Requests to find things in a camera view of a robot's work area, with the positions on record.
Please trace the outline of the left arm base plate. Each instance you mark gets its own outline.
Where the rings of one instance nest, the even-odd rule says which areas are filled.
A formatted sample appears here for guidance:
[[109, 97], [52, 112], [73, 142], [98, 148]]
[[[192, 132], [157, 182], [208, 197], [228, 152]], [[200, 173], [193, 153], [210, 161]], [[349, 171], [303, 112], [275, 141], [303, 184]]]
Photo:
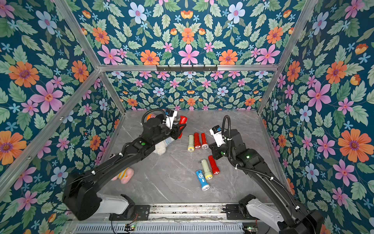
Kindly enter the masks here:
[[150, 214], [150, 205], [129, 205], [122, 214], [110, 214], [110, 221], [146, 221]]

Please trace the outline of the pale green flashlight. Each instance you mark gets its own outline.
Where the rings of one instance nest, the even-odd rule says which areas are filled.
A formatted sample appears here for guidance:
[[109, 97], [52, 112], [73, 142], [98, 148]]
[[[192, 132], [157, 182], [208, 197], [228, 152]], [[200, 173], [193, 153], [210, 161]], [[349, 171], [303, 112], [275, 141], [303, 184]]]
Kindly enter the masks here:
[[209, 168], [208, 162], [206, 159], [201, 160], [201, 166], [203, 168], [203, 174], [206, 180], [210, 180], [213, 178], [212, 171]]
[[188, 142], [188, 151], [189, 152], [193, 152], [195, 150], [195, 146], [194, 146], [194, 135], [189, 135], [188, 140], [189, 140], [189, 142]]

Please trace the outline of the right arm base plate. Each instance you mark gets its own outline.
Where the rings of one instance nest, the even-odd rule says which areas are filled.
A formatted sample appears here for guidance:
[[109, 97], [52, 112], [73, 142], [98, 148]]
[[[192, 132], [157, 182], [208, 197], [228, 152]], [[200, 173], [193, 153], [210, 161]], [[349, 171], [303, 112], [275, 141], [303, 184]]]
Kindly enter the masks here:
[[247, 208], [240, 204], [227, 204], [222, 212], [226, 213], [228, 220], [259, 220], [250, 215]]

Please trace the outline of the red flashlight white logo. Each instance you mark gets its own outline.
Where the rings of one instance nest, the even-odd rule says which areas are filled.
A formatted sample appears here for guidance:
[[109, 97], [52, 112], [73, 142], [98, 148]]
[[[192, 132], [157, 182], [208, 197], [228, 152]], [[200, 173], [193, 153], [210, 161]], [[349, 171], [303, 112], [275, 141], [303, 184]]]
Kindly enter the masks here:
[[202, 133], [202, 134], [201, 134], [201, 139], [202, 139], [202, 145], [201, 145], [201, 148], [204, 149], [204, 150], [207, 150], [207, 149], [209, 148], [209, 145], [208, 145], [208, 143], [207, 143], [205, 133]]

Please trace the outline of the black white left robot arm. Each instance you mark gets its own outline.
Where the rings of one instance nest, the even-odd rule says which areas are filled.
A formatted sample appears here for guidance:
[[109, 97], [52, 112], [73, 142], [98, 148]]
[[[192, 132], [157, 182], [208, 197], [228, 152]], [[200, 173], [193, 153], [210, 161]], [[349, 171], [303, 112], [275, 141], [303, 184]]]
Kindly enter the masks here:
[[126, 143], [121, 152], [84, 173], [71, 173], [64, 188], [63, 203], [79, 221], [96, 214], [116, 214], [127, 220], [133, 218], [135, 204], [128, 196], [105, 195], [100, 190], [123, 170], [154, 152], [157, 144], [168, 138], [178, 139], [187, 120], [182, 116], [178, 124], [168, 128], [160, 118], [149, 119], [143, 124], [140, 137]]

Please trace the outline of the blue flashlight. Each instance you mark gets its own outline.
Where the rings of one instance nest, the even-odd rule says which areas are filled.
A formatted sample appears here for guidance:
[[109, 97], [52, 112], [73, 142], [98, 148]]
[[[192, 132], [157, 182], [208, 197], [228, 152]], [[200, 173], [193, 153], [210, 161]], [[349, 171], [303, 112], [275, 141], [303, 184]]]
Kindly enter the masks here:
[[197, 178], [200, 182], [202, 191], [207, 191], [210, 188], [210, 185], [207, 183], [203, 172], [201, 170], [196, 171]]

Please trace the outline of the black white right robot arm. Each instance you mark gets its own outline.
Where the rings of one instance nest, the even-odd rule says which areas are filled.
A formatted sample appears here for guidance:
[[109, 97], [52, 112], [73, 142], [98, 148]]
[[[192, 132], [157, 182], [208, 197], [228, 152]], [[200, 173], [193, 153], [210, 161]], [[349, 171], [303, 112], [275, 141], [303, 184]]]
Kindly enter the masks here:
[[223, 130], [216, 125], [210, 129], [215, 142], [210, 144], [215, 157], [227, 157], [235, 169], [243, 171], [267, 194], [274, 207], [263, 204], [249, 194], [239, 201], [239, 213], [243, 218], [263, 221], [279, 234], [318, 234], [324, 217], [298, 201], [275, 177], [263, 157], [244, 144], [236, 129]]

